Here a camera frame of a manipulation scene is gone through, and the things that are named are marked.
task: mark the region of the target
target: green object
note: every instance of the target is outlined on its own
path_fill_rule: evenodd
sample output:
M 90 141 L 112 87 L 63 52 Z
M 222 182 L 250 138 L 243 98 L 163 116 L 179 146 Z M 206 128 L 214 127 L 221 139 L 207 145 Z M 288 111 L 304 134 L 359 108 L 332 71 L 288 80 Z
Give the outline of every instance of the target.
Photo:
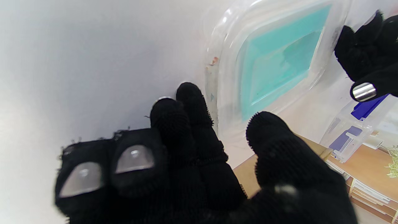
M 308 76 L 329 10 L 330 6 L 324 7 L 246 39 L 238 54 L 243 120 L 262 111 Z
M 387 167 L 390 168 L 390 173 L 387 176 L 393 178 L 398 177 L 398 145 L 393 145 L 392 147 L 385 147 L 388 153 L 392 157 L 392 164 Z

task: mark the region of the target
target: gloved thumb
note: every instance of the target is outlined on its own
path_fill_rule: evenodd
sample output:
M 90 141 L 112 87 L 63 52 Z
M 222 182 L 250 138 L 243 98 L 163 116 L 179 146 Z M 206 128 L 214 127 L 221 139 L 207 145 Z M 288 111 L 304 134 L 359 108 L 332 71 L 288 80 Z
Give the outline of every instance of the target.
M 350 93 L 358 102 L 370 101 L 389 93 L 398 96 L 398 63 L 357 80 Z

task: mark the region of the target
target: plastic container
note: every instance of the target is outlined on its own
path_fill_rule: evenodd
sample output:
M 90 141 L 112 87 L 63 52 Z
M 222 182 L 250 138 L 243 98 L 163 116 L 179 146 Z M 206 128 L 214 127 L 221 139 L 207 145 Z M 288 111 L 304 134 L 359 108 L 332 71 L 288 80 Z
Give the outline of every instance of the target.
M 323 74 L 347 0 L 238 0 L 215 26 L 206 98 L 222 140 L 240 139 L 259 111 L 278 113 Z
M 334 118 L 320 145 L 332 149 L 332 155 L 345 163 L 365 143 L 395 102 L 395 97 L 389 95 L 365 103 L 351 101 Z

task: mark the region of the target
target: light wood surface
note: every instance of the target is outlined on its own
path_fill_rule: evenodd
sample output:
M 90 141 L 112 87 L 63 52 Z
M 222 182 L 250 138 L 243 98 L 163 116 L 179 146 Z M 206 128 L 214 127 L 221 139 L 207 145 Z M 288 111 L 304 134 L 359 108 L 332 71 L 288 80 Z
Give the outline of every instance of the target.
M 340 163 L 332 156 L 328 159 L 363 184 L 398 201 L 398 178 L 387 176 L 390 169 L 386 166 L 392 163 L 388 154 L 362 145 L 345 163 Z

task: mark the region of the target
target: gloved finger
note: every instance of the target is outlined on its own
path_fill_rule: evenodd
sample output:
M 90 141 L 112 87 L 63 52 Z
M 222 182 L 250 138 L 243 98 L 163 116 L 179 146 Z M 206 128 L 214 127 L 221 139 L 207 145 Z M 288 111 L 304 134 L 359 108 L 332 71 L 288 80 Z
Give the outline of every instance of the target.
M 55 204 L 70 223 L 107 223 L 109 220 L 109 160 L 113 140 L 80 142 L 62 152 L 55 185 Z
M 334 53 L 347 75 L 353 81 L 362 78 L 372 69 L 368 54 L 356 45 L 357 39 L 354 31 L 350 27 L 344 26 Z
M 177 89 L 176 98 L 183 103 L 189 117 L 209 208 L 218 211 L 238 208 L 247 197 L 226 163 L 228 156 L 213 130 L 213 121 L 200 89 L 192 83 L 183 83 Z
M 110 164 L 112 220 L 162 222 L 172 206 L 166 147 L 155 129 L 119 131 Z
M 177 89 L 176 99 L 182 102 L 188 115 L 199 159 L 227 161 L 224 146 L 213 130 L 213 121 L 200 89 L 193 83 L 183 83 Z
M 169 98 L 161 99 L 153 106 L 150 120 L 168 150 L 174 207 L 176 210 L 204 208 L 205 188 L 195 164 L 195 141 L 182 104 Z
M 260 186 L 303 188 L 332 183 L 334 172 L 278 116 L 256 114 L 249 122 L 246 137 L 258 156 L 256 176 Z
M 389 57 L 398 57 L 398 15 L 383 22 L 376 45 Z
M 377 10 L 373 17 L 355 33 L 359 45 L 370 45 L 378 38 L 383 24 L 383 14 Z
M 383 70 L 375 71 L 357 80 L 351 87 L 351 97 L 366 102 L 385 94 L 398 95 L 398 63 Z

